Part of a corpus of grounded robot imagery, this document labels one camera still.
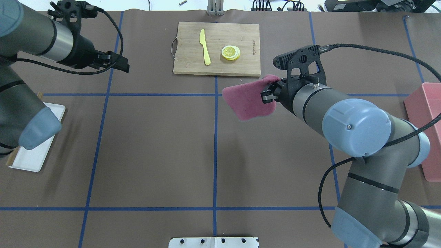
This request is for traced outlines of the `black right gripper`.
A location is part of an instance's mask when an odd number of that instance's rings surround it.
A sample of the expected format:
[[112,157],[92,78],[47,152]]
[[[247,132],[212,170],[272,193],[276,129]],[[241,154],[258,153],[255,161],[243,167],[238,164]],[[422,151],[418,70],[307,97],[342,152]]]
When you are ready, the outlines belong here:
[[293,111],[293,100],[297,92],[304,86],[304,80],[281,80],[267,85],[260,96],[263,104],[279,102],[288,111]]

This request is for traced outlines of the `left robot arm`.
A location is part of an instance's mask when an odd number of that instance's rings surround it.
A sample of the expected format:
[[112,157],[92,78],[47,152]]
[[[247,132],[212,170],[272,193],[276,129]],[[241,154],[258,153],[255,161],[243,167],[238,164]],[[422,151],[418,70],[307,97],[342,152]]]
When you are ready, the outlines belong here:
[[[72,75],[97,75],[110,69],[129,72],[118,24],[86,1],[58,0],[42,14],[18,0],[1,1],[1,157],[17,148],[32,150],[62,128],[61,121],[16,72],[31,63]],[[99,51],[81,33],[82,21],[104,14],[120,39],[119,52]]]

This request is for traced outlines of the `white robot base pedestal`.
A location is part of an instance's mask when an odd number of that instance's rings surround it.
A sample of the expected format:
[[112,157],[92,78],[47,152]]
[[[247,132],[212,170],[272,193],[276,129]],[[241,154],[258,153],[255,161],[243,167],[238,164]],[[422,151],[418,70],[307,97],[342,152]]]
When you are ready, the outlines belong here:
[[257,237],[175,237],[169,248],[259,248]]

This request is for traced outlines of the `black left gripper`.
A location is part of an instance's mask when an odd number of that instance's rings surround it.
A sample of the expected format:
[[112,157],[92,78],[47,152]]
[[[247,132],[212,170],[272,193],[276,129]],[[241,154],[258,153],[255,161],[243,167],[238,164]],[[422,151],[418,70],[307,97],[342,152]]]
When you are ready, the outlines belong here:
[[110,65],[112,69],[128,73],[130,70],[128,59],[121,57],[118,60],[118,56],[115,52],[96,50],[88,38],[78,33],[74,36],[73,47],[69,55],[64,59],[64,65],[73,69],[84,69],[87,66],[100,69]]

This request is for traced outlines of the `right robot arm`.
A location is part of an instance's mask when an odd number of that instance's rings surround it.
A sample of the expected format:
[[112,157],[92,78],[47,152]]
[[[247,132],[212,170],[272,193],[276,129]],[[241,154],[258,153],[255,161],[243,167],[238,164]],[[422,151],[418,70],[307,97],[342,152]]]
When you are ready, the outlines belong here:
[[439,248],[440,214],[398,199],[406,170],[429,154],[420,133],[375,104],[327,87],[278,81],[264,86],[263,103],[280,102],[334,148],[352,157],[331,229],[349,247]]

